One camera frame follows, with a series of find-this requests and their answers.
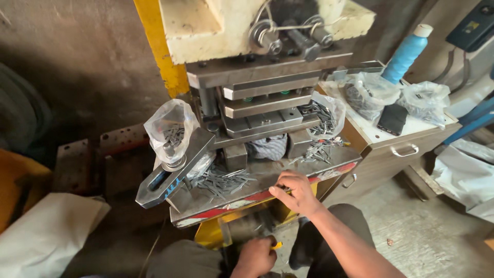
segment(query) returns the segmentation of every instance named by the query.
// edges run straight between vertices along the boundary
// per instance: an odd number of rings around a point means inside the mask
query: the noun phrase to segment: human hand
[[[291,188],[291,196],[279,187],[283,185]],[[281,172],[278,181],[275,186],[269,188],[269,192],[289,209],[308,218],[320,209],[325,210],[325,207],[312,193],[309,179],[296,171]]]
[[[275,245],[276,239],[272,235],[249,240],[242,247],[231,278],[255,278],[268,273],[276,262],[276,251],[271,250]]]

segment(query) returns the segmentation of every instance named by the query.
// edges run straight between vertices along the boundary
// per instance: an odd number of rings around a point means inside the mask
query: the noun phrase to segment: transparent plastic bag
[[[320,86],[323,87],[324,91],[326,91],[326,88],[324,88],[325,83],[320,83]],[[330,123],[332,129],[327,130],[326,134],[324,134],[324,132],[318,132],[313,128],[307,129],[312,140],[314,141],[318,141],[321,139],[326,140],[337,136],[343,130],[343,126],[345,125],[345,113],[346,113],[345,103],[334,97],[330,97],[316,92],[312,94],[312,100],[325,106],[332,116]],[[319,128],[320,130],[323,130],[324,124],[321,123],[319,125]]]
[[[194,112],[192,112],[192,108],[180,99],[172,99],[166,102],[144,123],[151,147],[153,147],[158,158],[166,163],[173,163],[184,155],[189,146],[190,135],[198,127],[199,122]],[[179,143],[172,144],[174,155],[167,156],[165,150],[163,150],[163,145],[171,142],[167,133],[170,133],[170,130],[177,129],[183,129],[183,138],[178,139]],[[177,135],[178,132],[171,134],[171,137],[177,139]]]
[[[216,158],[216,151],[210,150],[194,165],[192,170],[187,174],[187,178],[191,181],[196,179],[206,172],[206,170],[211,166],[214,159]]]
[[[369,121],[377,119],[386,105],[395,103],[400,97],[400,89],[379,73],[353,75],[344,88],[348,104]]]
[[[403,89],[397,104],[406,108],[412,117],[444,129],[444,108],[450,105],[449,94],[448,86],[425,81]]]

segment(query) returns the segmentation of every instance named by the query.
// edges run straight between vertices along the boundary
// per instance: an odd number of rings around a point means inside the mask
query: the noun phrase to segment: black electrical box
[[[482,0],[446,37],[466,52],[478,50],[494,35],[494,0]]]

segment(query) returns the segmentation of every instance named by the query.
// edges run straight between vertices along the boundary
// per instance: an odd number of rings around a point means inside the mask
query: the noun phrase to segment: metal workbench
[[[251,206],[273,198],[268,188],[275,184],[283,170],[299,171],[309,177],[310,182],[314,183],[349,172],[361,159],[361,156],[353,148],[337,146],[331,149],[331,164],[319,160],[314,162],[295,161],[290,164],[292,159],[288,158],[282,158],[279,161],[249,158],[247,172],[252,173],[249,177],[255,178],[257,181],[252,181],[248,187],[243,187],[242,190],[225,196],[226,200],[213,198],[208,190],[195,187],[190,191],[194,202],[183,213],[170,207],[170,220],[176,227],[185,228],[244,206]]]

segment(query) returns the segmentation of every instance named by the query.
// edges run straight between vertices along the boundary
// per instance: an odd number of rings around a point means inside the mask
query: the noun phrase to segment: mobile phone
[[[408,111],[397,104],[384,107],[377,128],[386,131],[394,136],[400,136],[403,126],[407,122]]]

